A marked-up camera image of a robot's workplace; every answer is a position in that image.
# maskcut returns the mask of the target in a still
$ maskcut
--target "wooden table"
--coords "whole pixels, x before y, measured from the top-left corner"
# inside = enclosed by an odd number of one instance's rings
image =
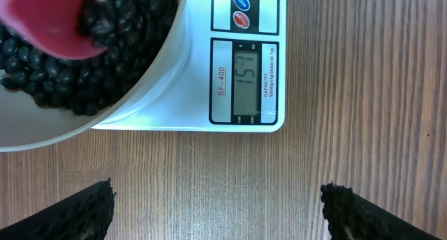
[[[99,180],[108,239],[322,239],[334,181],[447,239],[447,0],[289,0],[278,133],[90,130],[0,155],[0,227]]]

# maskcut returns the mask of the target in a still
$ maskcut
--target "pink plastic scoop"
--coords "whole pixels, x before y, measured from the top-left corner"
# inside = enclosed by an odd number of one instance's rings
[[[82,0],[0,0],[0,20],[42,52],[87,59],[105,51],[76,31]]]

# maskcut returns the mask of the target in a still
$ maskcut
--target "digital kitchen scale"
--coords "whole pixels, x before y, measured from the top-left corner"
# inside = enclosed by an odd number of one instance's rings
[[[267,133],[281,128],[287,0],[186,0],[186,9],[191,50],[176,80],[130,117],[94,128]]]

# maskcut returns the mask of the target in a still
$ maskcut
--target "red button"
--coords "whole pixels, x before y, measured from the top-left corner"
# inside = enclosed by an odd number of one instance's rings
[[[233,20],[236,25],[242,29],[247,29],[250,27],[250,20],[243,12],[237,11],[233,13]]]

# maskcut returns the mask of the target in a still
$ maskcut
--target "black soybeans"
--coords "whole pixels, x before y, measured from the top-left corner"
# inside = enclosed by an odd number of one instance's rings
[[[75,81],[75,74],[75,69],[68,67],[62,70],[59,79],[63,84],[70,84]]]
[[[3,53],[0,52],[0,70],[4,70],[6,68],[5,62],[6,62],[5,55],[3,55]]]
[[[64,96],[70,96],[73,93],[73,88],[71,86],[58,83],[55,88],[57,93],[60,93]]]
[[[95,103],[87,103],[85,105],[85,114],[88,116],[94,116],[98,114],[99,108],[98,105]]]
[[[73,100],[71,101],[71,109],[76,115],[84,115],[85,114],[85,104],[81,100]]]
[[[28,80],[28,75],[26,72],[16,72],[10,75],[10,78],[18,84],[25,84]]]
[[[56,88],[56,84],[53,80],[46,80],[43,83],[43,90],[45,93],[52,93]]]
[[[19,59],[21,60],[21,61],[23,61],[23,62],[25,62],[25,63],[28,63],[29,62],[29,53],[30,53],[30,49],[29,49],[29,47],[27,47],[27,46],[22,46],[20,49],[19,49]]]
[[[47,105],[45,94],[42,92],[34,94],[34,102],[39,107],[45,107]]]
[[[6,60],[5,68],[9,73],[14,73],[16,71],[22,70],[24,67],[23,62],[19,60],[17,56],[11,56]]]
[[[43,57],[43,53],[34,48],[29,53],[29,66],[35,69],[39,69],[41,67],[41,64],[43,63]]]
[[[59,74],[61,72],[61,66],[56,58],[50,57],[45,62],[45,69],[48,75],[54,79],[59,79]]]
[[[14,82],[13,79],[8,78],[8,77],[1,79],[0,80],[0,84],[2,86],[4,86],[5,88],[10,89],[10,90],[17,90],[20,87],[22,87],[21,84],[18,84],[17,82]]]
[[[64,104],[64,97],[58,93],[51,96],[50,107],[61,107]]]
[[[6,56],[13,56],[19,50],[19,40],[10,38],[3,44],[3,52]]]
[[[177,7],[177,0],[83,0],[78,32],[108,48],[84,61],[43,54],[0,24],[0,70],[10,74],[1,84],[22,88],[41,107],[95,115],[142,77],[168,35]]]
[[[47,77],[48,74],[43,69],[37,69],[29,76],[29,80],[32,82],[43,82]]]
[[[30,96],[34,96],[37,92],[42,89],[42,84],[37,82],[30,82],[25,87],[23,87],[23,91]]]

